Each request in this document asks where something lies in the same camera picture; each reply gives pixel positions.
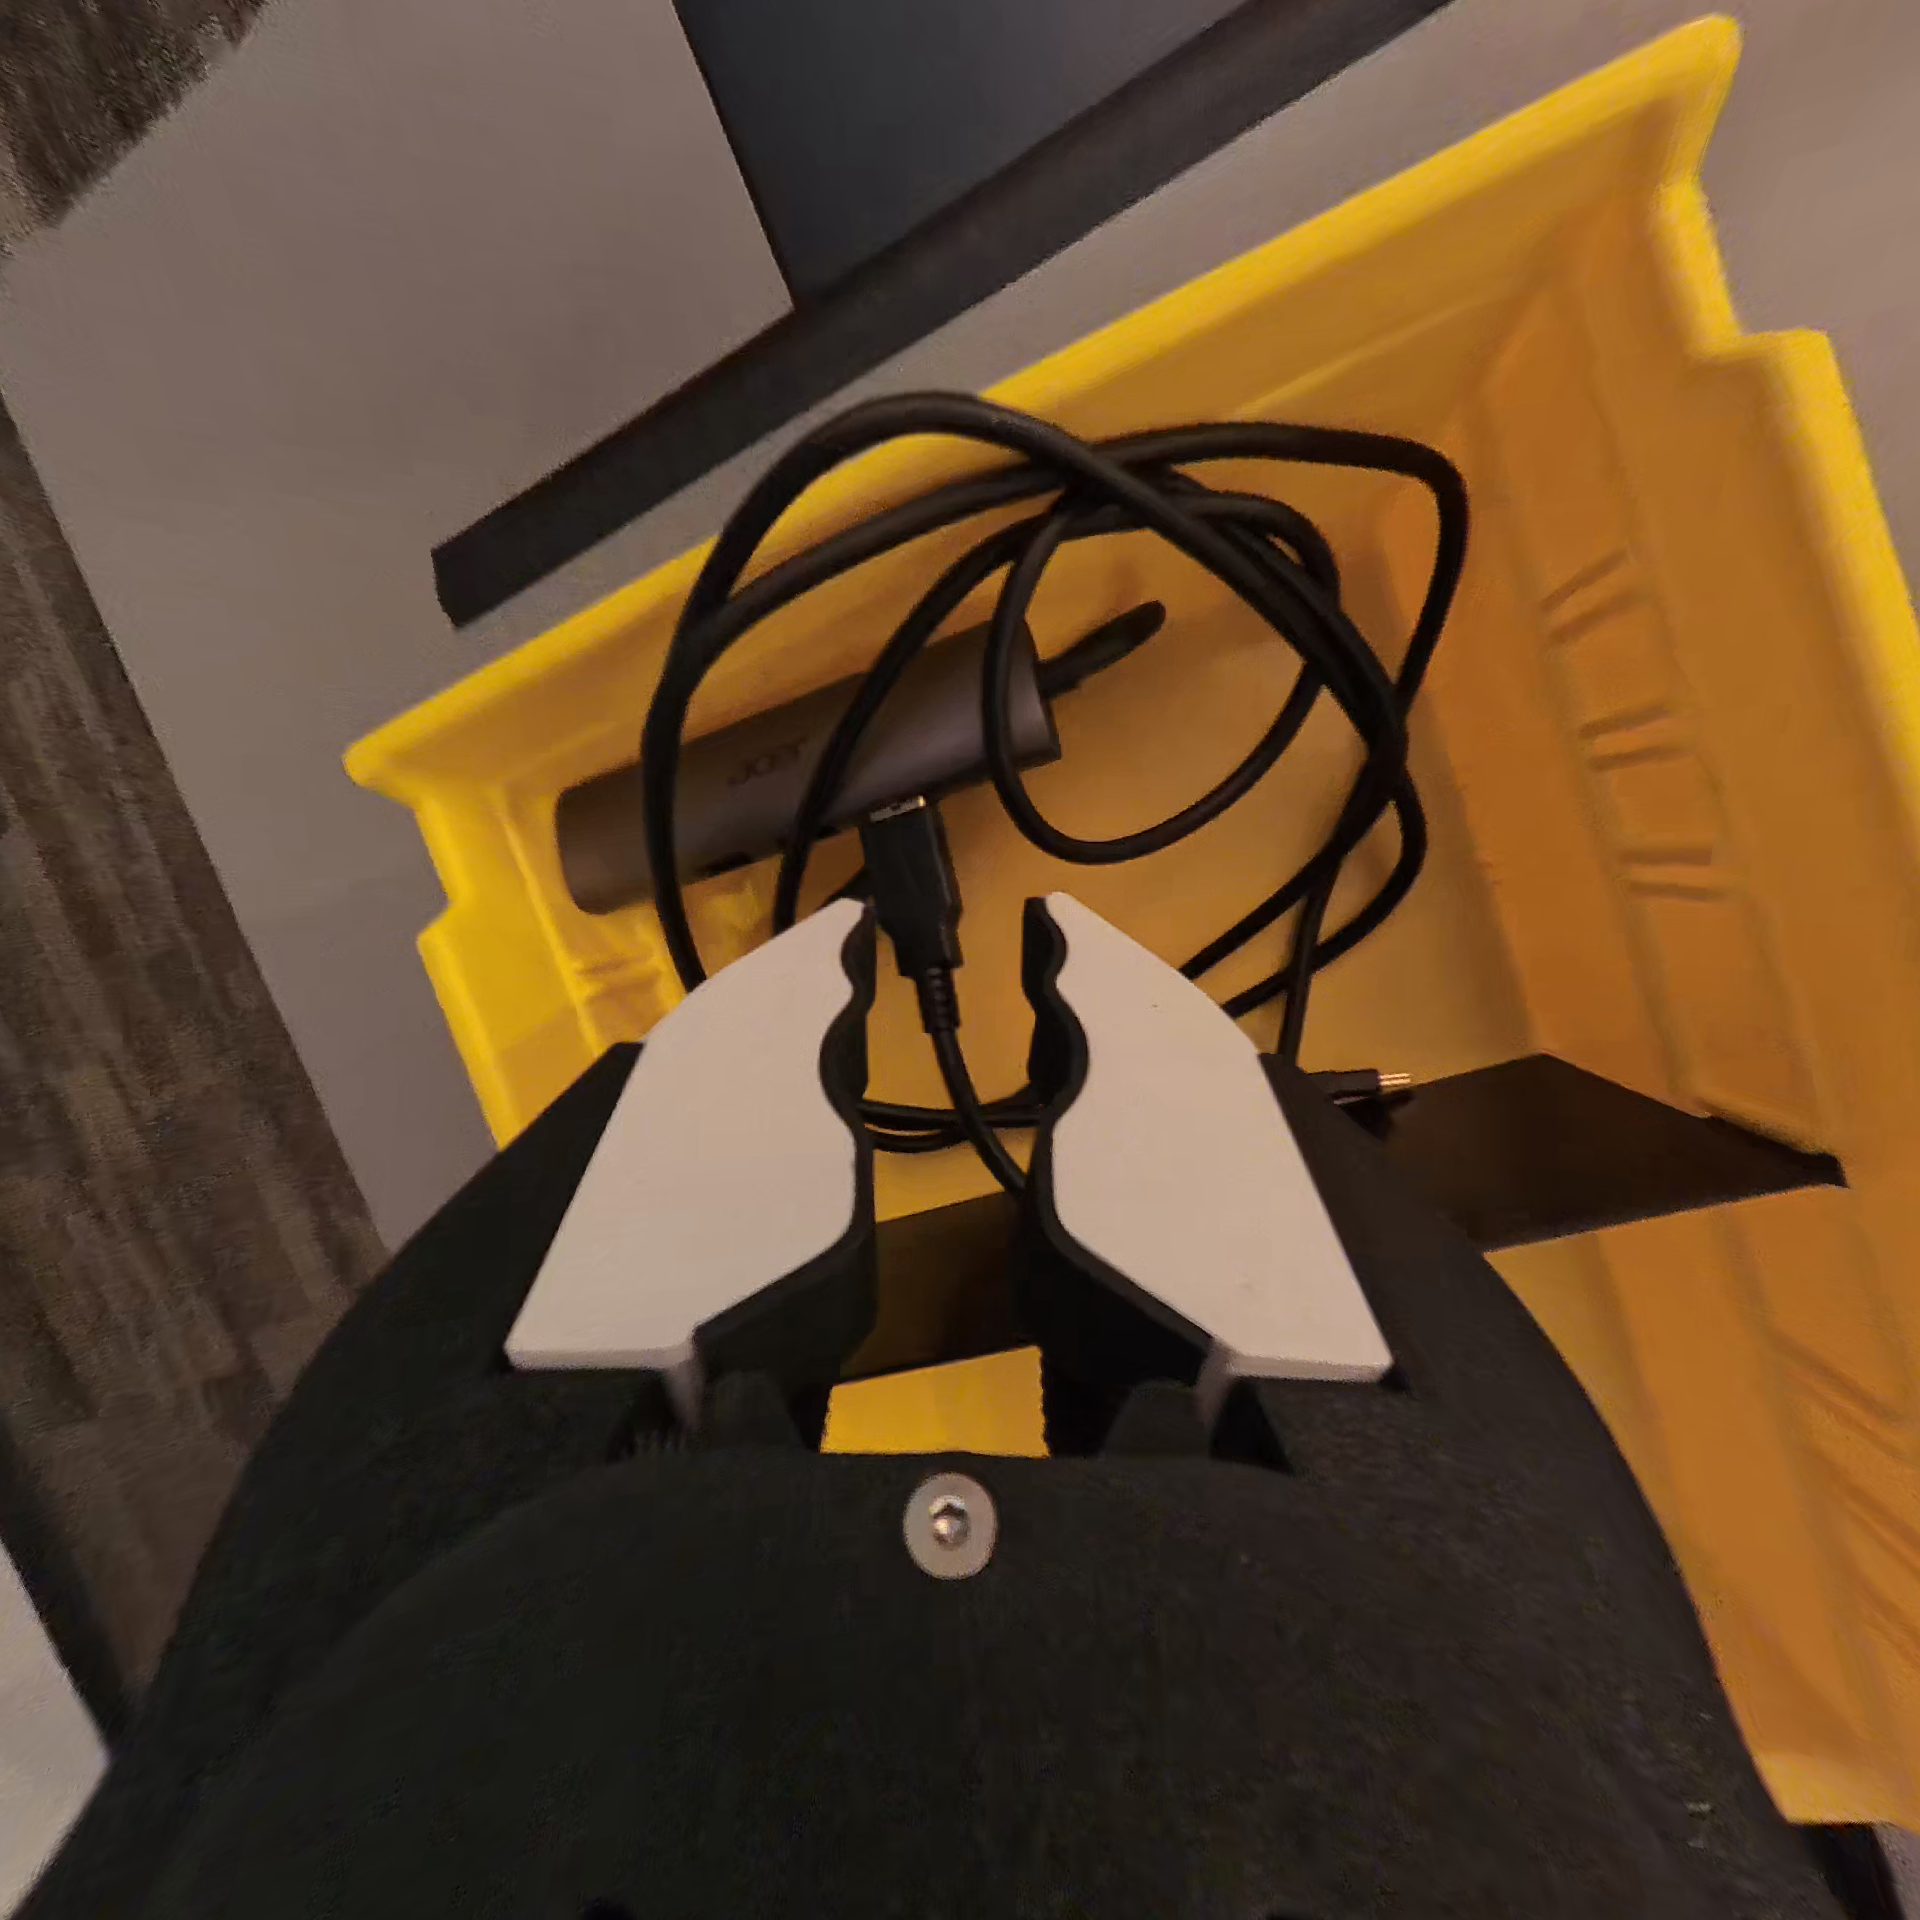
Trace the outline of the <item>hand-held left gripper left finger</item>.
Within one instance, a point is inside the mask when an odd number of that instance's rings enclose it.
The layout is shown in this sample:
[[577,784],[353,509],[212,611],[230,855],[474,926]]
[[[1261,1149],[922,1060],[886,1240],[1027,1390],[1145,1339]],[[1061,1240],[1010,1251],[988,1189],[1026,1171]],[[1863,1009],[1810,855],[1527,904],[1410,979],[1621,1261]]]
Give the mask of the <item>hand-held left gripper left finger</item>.
[[874,917],[837,903],[640,1044],[505,1335],[516,1372],[646,1372],[679,1420],[730,1376],[826,1405],[878,1319]]

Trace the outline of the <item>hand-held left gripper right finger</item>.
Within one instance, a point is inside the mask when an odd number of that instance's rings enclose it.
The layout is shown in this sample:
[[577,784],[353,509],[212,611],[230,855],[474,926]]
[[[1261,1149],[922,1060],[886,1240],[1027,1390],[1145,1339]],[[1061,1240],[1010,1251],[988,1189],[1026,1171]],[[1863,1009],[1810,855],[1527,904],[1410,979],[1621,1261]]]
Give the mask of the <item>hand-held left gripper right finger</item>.
[[1379,1384],[1395,1357],[1261,1050],[1065,893],[1026,903],[1023,1314],[1070,1376]]

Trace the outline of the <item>yellow storage bin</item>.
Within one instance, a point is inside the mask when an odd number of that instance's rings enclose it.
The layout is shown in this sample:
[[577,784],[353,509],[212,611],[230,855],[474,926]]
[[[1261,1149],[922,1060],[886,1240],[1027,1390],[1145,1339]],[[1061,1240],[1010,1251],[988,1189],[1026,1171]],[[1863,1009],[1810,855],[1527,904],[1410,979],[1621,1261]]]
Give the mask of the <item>yellow storage bin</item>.
[[[1916,622],[1835,354],[1746,335],[1697,166],[1736,27],[1689,22],[987,397],[1087,440],[1308,422],[1443,452],[1470,551],[1410,720],[1422,874],[1320,972],[1305,1067],[1554,1055],[1839,1161],[1842,1189],[1500,1254],[1639,1474],[1789,1818],[1916,1831]],[[551,814],[632,760],[705,540],[346,754],[443,886],[422,964],[497,1142],[679,984],[640,904],[566,900]],[[1148,535],[1059,556],[1043,655],[1159,599],[1031,781],[1143,831],[1263,734],[1294,658]],[[1169,964],[1320,848],[1332,700],[1221,823],[1066,869],[947,805],[955,993],[1023,1081],[1018,910],[1065,888]]]

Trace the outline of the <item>black bin divider plate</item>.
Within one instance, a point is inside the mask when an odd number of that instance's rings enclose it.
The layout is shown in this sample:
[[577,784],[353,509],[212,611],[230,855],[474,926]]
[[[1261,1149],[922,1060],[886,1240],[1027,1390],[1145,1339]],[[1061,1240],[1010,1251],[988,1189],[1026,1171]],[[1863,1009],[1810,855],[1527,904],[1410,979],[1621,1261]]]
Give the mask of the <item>black bin divider plate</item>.
[[[1835,1156],[1725,1116],[1694,1116],[1554,1055],[1402,1092],[1308,1105],[1381,1142],[1404,1189],[1483,1254],[1707,1211],[1799,1189],[1845,1189]],[[841,1383],[1027,1345],[1012,1284],[1018,1205],[987,1196],[878,1225],[878,1323]]]

